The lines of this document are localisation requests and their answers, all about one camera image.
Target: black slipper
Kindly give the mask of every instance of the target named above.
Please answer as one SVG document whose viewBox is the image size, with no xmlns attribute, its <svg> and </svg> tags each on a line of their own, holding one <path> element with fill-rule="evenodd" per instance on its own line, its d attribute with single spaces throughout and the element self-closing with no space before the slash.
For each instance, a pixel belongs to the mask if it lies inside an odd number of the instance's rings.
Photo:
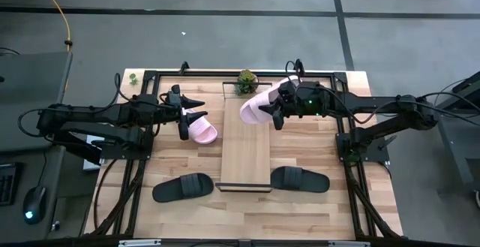
<svg viewBox="0 0 480 247">
<path fill-rule="evenodd" d="M 322 193 L 330 188 L 327 176 L 300 167 L 279 167 L 271 172 L 270 181 L 273 188 L 289 191 Z"/>
<path fill-rule="evenodd" d="M 192 173 L 156 185 L 151 192 L 158 203 L 202 197 L 213 192 L 213 181 L 204 173 Z"/>
</svg>

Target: potted plant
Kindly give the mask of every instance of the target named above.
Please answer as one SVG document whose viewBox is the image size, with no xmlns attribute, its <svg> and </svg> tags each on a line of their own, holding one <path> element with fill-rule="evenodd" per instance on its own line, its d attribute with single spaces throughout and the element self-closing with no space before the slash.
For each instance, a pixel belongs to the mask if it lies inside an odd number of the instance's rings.
<svg viewBox="0 0 480 247">
<path fill-rule="evenodd" d="M 237 78 L 237 82 L 240 84 L 235 85 L 235 93 L 237 95 L 254 93 L 257 90 L 258 77 L 249 70 L 243 70 Z"/>
</svg>

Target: yellow cable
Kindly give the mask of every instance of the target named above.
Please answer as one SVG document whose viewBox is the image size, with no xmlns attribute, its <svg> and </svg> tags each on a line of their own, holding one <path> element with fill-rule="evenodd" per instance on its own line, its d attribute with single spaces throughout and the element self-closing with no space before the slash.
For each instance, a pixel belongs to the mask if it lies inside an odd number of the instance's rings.
<svg viewBox="0 0 480 247">
<path fill-rule="evenodd" d="M 67 41 L 71 42 L 71 40 L 70 40 L 70 26 L 68 25 L 67 17 L 65 17 L 65 15 L 63 14 L 63 11 L 60 8 L 60 6 L 57 4 L 57 1 L 55 1 L 55 0 L 52 0 L 52 1 L 53 1 L 53 4 L 55 4 L 55 6 L 58 8 L 58 11 L 60 11 L 60 14 L 63 17 L 63 20 L 65 21 L 65 25 L 67 26 Z M 70 44 L 67 44 L 67 52 L 70 52 Z"/>
</svg>

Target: keyboard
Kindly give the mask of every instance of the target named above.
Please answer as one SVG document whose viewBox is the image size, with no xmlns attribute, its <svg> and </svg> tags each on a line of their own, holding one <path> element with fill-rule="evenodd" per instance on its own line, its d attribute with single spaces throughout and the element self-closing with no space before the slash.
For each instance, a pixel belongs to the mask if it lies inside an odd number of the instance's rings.
<svg viewBox="0 0 480 247">
<path fill-rule="evenodd" d="M 0 164 L 0 206 L 14 203 L 21 170 L 21 163 Z"/>
</svg>

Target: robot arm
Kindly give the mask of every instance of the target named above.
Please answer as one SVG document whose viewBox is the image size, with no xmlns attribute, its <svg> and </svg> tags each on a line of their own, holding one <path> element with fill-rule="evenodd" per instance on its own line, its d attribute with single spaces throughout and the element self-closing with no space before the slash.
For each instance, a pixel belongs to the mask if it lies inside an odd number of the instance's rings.
<svg viewBox="0 0 480 247">
<path fill-rule="evenodd" d="M 284 117 L 332 116 L 342 118 L 357 113 L 396 113 L 389 120 L 369 128 L 353 128 L 349 132 L 349 149 L 362 153 L 378 138 L 407 128 L 428 130 L 438 122 L 438 115 L 429 109 L 424 98 L 411 95 L 394 97 L 359 97 L 350 92 L 333 91 L 319 82 L 301 82 L 297 86 L 285 82 L 278 88 L 277 98 L 259 108 L 273 116 L 275 129 L 281 130 Z"/>
<path fill-rule="evenodd" d="M 124 104 L 108 107 L 52 104 L 39 112 L 38 136 L 53 135 L 53 142 L 67 145 L 67 150 L 93 163 L 98 163 L 100 158 L 149 158 L 156 135 L 152 131 L 155 125 L 159 128 L 160 124 L 177 122 L 180 138 L 188 140 L 188 126 L 207 114 L 184 112 L 184 109 L 205 103 L 180 95 L 179 85 L 174 85 L 162 95 L 166 96 L 163 104 L 159 104 L 157 96 L 153 94 L 134 95 Z M 105 141 L 94 143 L 102 151 L 75 138 L 71 132 L 105 137 Z"/>
</svg>

